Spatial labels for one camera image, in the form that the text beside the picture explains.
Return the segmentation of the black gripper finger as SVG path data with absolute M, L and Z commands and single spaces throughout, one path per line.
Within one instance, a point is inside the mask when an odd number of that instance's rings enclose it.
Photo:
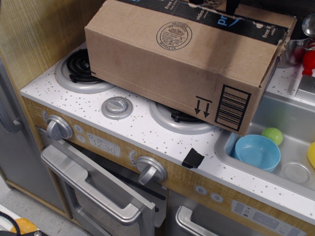
M 234 15 L 237 7 L 239 6 L 240 0 L 226 0 L 225 12 L 228 15 Z
M 203 0 L 189 0 L 189 3 L 192 3 L 192 4 L 202 4 L 202 3 L 203 3 Z

